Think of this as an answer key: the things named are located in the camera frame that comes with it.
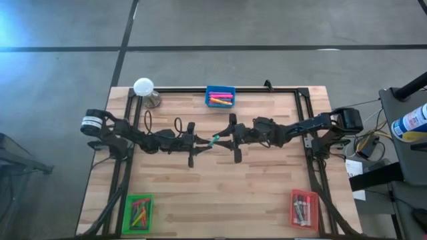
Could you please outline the white paper tag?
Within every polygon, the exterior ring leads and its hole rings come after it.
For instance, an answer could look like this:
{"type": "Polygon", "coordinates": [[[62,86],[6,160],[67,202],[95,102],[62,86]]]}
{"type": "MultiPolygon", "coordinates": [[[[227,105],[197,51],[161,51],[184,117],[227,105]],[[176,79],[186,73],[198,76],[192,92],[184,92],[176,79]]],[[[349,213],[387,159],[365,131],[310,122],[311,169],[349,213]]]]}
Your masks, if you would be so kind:
{"type": "Polygon", "coordinates": [[[355,177],[364,173],[362,162],[347,159],[345,161],[348,177],[355,177]]]}

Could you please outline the black floor stand leg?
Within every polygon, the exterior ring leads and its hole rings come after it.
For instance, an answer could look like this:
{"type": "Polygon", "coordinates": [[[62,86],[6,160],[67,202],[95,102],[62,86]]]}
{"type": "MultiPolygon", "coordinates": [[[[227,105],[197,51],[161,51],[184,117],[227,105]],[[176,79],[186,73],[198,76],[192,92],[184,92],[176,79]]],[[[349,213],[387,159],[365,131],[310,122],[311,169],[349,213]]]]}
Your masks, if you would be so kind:
{"type": "Polygon", "coordinates": [[[44,164],[9,136],[0,133],[0,165],[20,165],[51,174],[52,165],[44,164]]]}

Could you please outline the black pole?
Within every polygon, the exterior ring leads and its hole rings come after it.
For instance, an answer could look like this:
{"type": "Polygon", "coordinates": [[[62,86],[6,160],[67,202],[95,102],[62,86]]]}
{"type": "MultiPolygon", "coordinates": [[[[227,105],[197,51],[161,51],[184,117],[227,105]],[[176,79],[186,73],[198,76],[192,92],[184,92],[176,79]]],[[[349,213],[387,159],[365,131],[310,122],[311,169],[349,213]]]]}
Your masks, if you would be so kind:
{"type": "Polygon", "coordinates": [[[406,84],[405,86],[397,90],[393,90],[393,96],[399,101],[405,101],[407,100],[407,98],[409,98],[409,96],[421,90],[425,86],[427,86],[427,71],[415,78],[413,81],[406,84]]]}

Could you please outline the black power box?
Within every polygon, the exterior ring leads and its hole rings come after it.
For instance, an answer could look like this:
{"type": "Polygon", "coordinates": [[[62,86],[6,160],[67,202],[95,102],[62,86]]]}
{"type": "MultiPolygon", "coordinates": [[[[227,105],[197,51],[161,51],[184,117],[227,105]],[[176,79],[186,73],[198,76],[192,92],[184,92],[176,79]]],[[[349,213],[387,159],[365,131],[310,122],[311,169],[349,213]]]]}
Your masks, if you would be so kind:
{"type": "Polygon", "coordinates": [[[367,135],[357,140],[355,148],[356,155],[368,159],[373,154],[379,141],[380,137],[377,135],[367,135]]]}

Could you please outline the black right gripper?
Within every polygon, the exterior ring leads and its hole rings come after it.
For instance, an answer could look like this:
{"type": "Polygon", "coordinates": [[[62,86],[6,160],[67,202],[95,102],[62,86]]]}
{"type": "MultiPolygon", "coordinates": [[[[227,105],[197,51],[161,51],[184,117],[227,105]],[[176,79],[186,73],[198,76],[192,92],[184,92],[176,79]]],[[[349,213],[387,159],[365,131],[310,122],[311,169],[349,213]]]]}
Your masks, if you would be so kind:
{"type": "Polygon", "coordinates": [[[232,141],[216,141],[215,144],[234,151],[234,163],[242,162],[241,144],[256,143],[257,139],[252,135],[253,131],[247,128],[243,123],[237,123],[237,117],[234,113],[229,116],[230,125],[223,131],[217,133],[219,137],[227,137],[232,135],[232,141]]]}

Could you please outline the white blue spray can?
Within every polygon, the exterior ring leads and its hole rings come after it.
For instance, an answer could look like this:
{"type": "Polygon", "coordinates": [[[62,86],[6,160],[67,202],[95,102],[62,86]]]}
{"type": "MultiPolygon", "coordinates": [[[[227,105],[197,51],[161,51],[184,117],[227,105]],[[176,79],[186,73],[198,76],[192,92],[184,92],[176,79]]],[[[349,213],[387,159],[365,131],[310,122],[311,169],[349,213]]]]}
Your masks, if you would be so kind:
{"type": "Polygon", "coordinates": [[[390,131],[397,139],[407,143],[427,138],[427,103],[395,120],[390,131]]]}

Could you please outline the green plastic basket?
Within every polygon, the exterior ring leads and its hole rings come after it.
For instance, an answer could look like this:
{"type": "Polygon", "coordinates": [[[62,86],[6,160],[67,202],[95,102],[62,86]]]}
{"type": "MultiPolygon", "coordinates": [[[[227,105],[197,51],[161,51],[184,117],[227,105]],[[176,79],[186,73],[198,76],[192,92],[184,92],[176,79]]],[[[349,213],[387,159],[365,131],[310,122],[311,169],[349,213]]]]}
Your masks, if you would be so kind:
{"type": "Polygon", "coordinates": [[[125,201],[121,232],[124,235],[144,235],[150,233],[153,219],[153,204],[154,198],[152,194],[128,195],[125,201]],[[151,198],[151,201],[141,205],[132,205],[133,202],[145,198],[151,198]],[[147,211],[146,227],[132,227],[131,223],[141,213],[142,207],[145,207],[147,211]]]}

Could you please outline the white mushroom lamp brass base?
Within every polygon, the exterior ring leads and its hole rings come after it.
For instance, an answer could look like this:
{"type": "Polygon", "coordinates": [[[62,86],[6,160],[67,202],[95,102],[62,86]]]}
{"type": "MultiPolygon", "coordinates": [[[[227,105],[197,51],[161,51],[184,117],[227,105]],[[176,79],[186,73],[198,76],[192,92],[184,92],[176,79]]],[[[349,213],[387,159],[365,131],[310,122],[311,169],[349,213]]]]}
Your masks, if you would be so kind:
{"type": "Polygon", "coordinates": [[[156,108],[161,104],[161,95],[154,89],[151,79],[140,78],[133,84],[133,91],[142,97],[143,105],[147,108],[156,108]]]}

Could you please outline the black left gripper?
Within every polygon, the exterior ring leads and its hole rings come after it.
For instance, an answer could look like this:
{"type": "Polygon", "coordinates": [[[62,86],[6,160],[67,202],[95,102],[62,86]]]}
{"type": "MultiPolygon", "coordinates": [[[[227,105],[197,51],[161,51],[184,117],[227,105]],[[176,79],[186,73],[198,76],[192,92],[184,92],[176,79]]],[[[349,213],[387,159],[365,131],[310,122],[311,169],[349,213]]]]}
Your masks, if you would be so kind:
{"type": "Polygon", "coordinates": [[[194,148],[194,137],[195,137],[195,143],[196,144],[209,144],[210,140],[202,139],[201,137],[198,137],[197,135],[194,135],[194,129],[195,129],[195,123],[189,122],[187,125],[187,131],[183,132],[180,137],[178,137],[172,144],[171,144],[171,150],[177,151],[177,152],[188,152],[188,167],[193,168],[194,167],[194,160],[193,157],[195,155],[198,155],[204,151],[210,150],[211,147],[195,147],[194,148]]]}

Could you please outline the grey metal stand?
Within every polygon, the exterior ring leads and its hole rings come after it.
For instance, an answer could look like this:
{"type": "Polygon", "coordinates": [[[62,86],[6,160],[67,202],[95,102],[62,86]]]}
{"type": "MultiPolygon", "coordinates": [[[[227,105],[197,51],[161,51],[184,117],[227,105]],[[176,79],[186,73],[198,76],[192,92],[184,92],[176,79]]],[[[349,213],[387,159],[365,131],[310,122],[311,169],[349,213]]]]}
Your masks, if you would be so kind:
{"type": "MultiPolygon", "coordinates": [[[[389,129],[395,120],[427,103],[425,91],[415,92],[404,102],[395,99],[390,89],[380,90],[379,96],[389,129]]],[[[392,135],[392,138],[405,182],[427,186],[427,152],[413,151],[410,148],[412,143],[403,142],[395,135],[392,135]]]]}

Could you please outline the red plastic basket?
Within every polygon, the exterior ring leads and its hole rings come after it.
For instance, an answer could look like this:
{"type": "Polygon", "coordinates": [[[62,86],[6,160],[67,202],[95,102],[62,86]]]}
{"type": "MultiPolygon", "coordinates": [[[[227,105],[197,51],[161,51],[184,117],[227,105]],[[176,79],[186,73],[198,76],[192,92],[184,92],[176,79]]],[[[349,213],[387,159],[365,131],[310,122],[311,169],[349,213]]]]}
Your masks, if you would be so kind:
{"type": "Polygon", "coordinates": [[[318,194],[315,192],[311,192],[311,191],[301,191],[298,189],[292,189],[291,194],[290,194],[290,225],[292,227],[295,228],[299,228],[299,229],[305,229],[305,230],[312,230],[312,231],[317,231],[319,228],[319,210],[318,210],[318,194]],[[305,202],[306,202],[306,196],[310,196],[311,199],[311,226],[303,226],[298,224],[294,224],[293,223],[293,204],[292,204],[292,197],[293,196],[298,197],[298,201],[301,207],[301,203],[300,203],[300,196],[303,195],[305,202]]]}

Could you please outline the blue plastic basket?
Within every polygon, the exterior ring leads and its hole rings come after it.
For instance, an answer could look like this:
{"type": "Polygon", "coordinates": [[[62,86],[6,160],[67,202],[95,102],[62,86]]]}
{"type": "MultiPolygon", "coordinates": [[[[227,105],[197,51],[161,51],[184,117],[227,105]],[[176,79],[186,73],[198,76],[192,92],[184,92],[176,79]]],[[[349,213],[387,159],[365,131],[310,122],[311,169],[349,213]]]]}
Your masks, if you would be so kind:
{"type": "Polygon", "coordinates": [[[230,87],[230,86],[216,86],[216,85],[208,85],[206,87],[206,91],[205,91],[205,104],[208,107],[216,107],[216,108],[232,108],[234,106],[235,103],[235,99],[236,99],[236,88],[235,87],[230,87]],[[231,101],[232,105],[220,105],[220,106],[209,106],[209,92],[213,91],[213,92],[230,92],[233,93],[233,98],[232,99],[221,99],[224,101],[231,101]]]}

